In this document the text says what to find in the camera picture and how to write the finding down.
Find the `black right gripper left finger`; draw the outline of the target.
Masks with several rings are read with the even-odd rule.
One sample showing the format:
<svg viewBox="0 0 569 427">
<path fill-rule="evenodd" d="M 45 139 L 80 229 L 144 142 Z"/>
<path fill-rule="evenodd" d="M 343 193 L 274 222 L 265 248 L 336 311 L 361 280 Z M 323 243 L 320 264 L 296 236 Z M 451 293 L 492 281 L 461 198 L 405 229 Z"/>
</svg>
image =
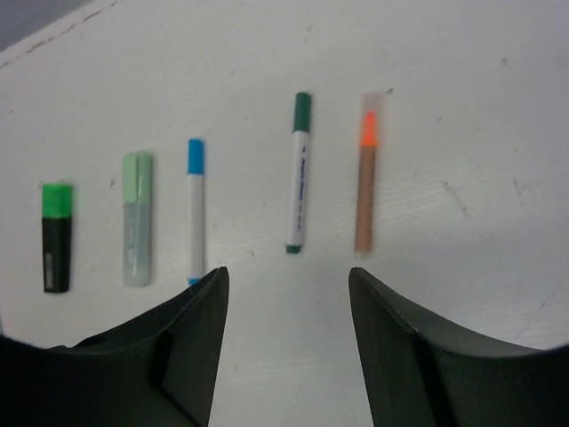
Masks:
<svg viewBox="0 0 569 427">
<path fill-rule="evenodd" d="M 74 347 L 1 338 L 3 426 L 206 426 L 228 312 L 226 268 Z"/>
</svg>

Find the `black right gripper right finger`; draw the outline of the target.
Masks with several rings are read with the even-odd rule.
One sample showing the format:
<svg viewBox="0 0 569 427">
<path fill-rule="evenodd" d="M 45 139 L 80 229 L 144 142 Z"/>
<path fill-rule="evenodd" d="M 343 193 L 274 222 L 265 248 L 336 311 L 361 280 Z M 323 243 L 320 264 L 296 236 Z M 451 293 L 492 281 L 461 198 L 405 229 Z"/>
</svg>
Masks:
<svg viewBox="0 0 569 427">
<path fill-rule="evenodd" d="M 566 426 L 568 347 L 537 350 L 469 330 L 368 271 L 349 273 L 376 426 Z"/>
</svg>

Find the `orange brown highlighter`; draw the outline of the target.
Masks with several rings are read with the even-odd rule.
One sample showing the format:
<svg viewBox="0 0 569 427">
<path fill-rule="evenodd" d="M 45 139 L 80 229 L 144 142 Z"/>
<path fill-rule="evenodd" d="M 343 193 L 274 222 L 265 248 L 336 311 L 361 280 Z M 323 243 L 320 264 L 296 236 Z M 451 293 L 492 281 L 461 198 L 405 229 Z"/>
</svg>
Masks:
<svg viewBox="0 0 569 427">
<path fill-rule="evenodd" d="M 379 92 L 365 93 L 362 98 L 354 244 L 358 258 L 368 256 L 373 250 L 374 187 L 377 151 L 381 141 L 381 98 Z"/>
</svg>

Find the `dark green capped marker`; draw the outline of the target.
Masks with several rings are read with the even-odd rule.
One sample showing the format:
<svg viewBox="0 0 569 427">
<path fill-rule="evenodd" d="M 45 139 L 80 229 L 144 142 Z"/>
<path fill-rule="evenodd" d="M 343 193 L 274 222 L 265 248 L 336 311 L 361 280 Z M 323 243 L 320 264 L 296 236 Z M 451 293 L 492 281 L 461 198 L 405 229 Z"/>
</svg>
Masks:
<svg viewBox="0 0 569 427">
<path fill-rule="evenodd" d="M 284 242 L 287 254 L 299 254 L 305 243 L 311 110 L 311 94 L 296 93 L 293 109 L 292 173 Z"/>
</svg>

